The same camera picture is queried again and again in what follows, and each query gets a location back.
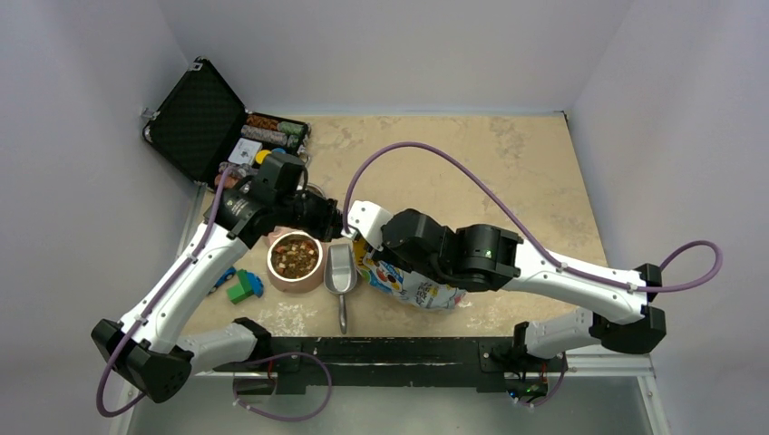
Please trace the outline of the black poker chip case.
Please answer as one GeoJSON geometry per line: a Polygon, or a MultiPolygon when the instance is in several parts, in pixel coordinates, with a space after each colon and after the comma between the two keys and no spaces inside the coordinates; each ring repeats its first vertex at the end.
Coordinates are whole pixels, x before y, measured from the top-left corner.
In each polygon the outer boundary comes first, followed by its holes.
{"type": "Polygon", "coordinates": [[[249,111],[212,62],[196,58],[156,110],[142,115],[142,138],[187,179],[213,186],[241,139],[302,157],[307,122],[249,111]]]}

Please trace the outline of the green blue toy block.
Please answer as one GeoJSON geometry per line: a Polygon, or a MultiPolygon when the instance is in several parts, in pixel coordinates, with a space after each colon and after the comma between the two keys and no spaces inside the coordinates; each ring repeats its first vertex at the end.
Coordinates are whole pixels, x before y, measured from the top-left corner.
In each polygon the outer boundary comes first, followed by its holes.
{"type": "Polygon", "coordinates": [[[229,301],[237,305],[244,302],[251,296],[261,298],[264,294],[264,285],[260,278],[255,274],[239,269],[235,274],[236,284],[227,289],[229,301]]]}

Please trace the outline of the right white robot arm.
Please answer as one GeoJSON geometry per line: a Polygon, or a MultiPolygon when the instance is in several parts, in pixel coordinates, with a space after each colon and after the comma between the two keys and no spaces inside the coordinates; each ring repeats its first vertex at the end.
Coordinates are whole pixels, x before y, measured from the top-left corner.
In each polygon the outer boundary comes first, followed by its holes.
{"type": "Polygon", "coordinates": [[[489,353],[514,371],[530,369],[567,350],[593,344],[625,354],[650,353],[666,336],[665,313],[641,292],[644,276],[589,266],[597,281],[548,262],[517,233],[487,224],[453,230],[406,209],[377,218],[363,236],[373,256],[406,272],[468,292],[512,291],[546,296],[575,311],[544,322],[522,322],[509,346],[489,353]]]}

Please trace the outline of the orange blue toy car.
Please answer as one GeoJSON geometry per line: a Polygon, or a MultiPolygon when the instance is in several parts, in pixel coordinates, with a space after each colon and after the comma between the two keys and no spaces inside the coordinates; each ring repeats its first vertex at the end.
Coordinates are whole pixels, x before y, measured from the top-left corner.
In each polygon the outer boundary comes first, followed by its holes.
{"type": "Polygon", "coordinates": [[[209,294],[212,294],[216,292],[220,287],[222,287],[224,284],[226,284],[229,280],[231,280],[237,273],[237,269],[234,266],[231,266],[214,284],[214,286],[209,291],[209,294]]]}

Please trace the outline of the pink double pet bowl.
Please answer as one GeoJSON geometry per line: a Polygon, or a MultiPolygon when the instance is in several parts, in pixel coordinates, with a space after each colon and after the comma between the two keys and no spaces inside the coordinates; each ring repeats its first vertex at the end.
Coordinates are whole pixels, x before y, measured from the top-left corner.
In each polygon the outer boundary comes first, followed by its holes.
{"type": "Polygon", "coordinates": [[[276,227],[266,240],[268,280],[278,291],[306,294],[322,284],[326,244],[289,227],[276,227]]]}

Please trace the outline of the pet food bag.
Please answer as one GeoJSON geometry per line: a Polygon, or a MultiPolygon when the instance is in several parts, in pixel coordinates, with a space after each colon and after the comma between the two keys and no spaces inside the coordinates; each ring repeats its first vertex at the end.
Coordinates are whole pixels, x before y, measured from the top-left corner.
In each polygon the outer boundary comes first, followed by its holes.
{"type": "Polygon", "coordinates": [[[361,237],[353,241],[355,268],[373,288],[399,302],[427,311],[454,309],[467,291],[439,284],[416,272],[405,272],[382,260],[374,260],[375,250],[361,237]]]}

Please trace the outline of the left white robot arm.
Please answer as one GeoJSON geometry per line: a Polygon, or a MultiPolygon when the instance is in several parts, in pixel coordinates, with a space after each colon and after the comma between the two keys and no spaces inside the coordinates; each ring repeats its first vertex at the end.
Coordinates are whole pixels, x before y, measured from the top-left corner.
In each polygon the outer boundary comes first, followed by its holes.
{"type": "Polygon", "coordinates": [[[219,186],[204,222],[160,282],[120,320],[93,327],[105,371],[119,374],[141,398],[163,403],[193,374],[231,363],[265,367],[275,356],[271,334],[248,318],[197,336],[181,332],[226,269],[277,227],[324,242],[341,236],[337,200],[302,189],[306,174],[303,160],[278,153],[233,188],[219,186]]]}

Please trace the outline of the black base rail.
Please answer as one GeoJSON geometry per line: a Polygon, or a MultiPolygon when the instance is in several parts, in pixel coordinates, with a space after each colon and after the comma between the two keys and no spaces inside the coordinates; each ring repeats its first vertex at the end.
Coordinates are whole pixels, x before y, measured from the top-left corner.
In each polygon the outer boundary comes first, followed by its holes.
{"type": "Polygon", "coordinates": [[[510,337],[275,337],[275,362],[231,362],[214,373],[274,380],[279,394],[310,387],[470,388],[541,396],[567,363],[528,356],[510,337]]]}

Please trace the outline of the metal food scoop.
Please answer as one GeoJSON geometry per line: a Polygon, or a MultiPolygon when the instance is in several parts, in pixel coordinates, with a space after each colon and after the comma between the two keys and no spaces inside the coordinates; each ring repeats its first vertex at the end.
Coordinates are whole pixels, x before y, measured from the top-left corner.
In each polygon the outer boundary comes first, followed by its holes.
{"type": "Polygon", "coordinates": [[[324,285],[338,302],[338,322],[341,334],[348,332],[346,295],[355,289],[358,273],[350,245],[331,245],[327,249],[324,285]]]}

